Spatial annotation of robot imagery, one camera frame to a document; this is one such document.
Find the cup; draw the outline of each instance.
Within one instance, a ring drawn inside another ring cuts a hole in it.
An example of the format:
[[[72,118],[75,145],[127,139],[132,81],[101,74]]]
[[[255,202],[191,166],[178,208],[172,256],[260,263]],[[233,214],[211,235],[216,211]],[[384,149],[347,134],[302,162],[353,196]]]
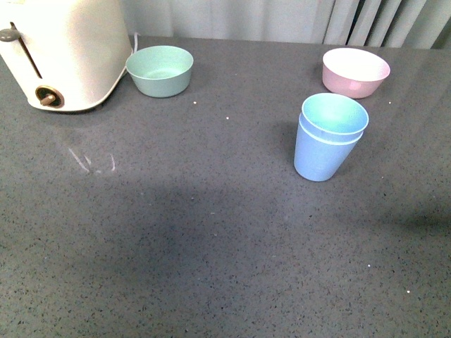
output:
[[[308,97],[299,115],[296,171],[321,182],[337,171],[368,125],[365,108],[349,97],[321,93]]]

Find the white curtain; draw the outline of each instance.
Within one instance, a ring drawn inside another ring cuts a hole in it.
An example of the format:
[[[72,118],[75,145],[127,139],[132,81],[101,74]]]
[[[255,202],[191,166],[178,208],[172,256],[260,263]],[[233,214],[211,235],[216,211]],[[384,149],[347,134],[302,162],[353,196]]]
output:
[[[451,49],[451,0],[122,0],[130,34]]]

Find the green cup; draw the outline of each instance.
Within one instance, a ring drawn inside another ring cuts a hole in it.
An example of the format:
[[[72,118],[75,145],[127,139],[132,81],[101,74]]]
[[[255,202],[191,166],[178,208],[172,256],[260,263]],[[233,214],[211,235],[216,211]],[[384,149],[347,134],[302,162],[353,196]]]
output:
[[[132,54],[125,63],[136,87],[147,96],[170,97],[190,84],[194,59],[174,46],[153,46]]]

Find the brown knob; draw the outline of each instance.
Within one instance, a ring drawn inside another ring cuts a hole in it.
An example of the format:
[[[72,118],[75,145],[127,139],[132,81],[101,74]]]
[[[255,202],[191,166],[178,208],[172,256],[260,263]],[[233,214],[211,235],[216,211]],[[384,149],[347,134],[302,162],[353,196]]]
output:
[[[36,97],[45,107],[60,108],[64,106],[63,95],[53,87],[39,86],[36,88]]]
[[[41,106],[48,106],[55,100],[56,97],[53,94],[49,94],[41,100]]]

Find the white toaster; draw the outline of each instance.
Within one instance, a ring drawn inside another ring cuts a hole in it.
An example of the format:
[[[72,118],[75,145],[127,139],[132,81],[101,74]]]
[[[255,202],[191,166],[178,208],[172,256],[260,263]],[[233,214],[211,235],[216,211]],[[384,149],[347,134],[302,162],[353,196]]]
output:
[[[95,107],[131,53],[118,0],[0,0],[0,54],[31,106]]]

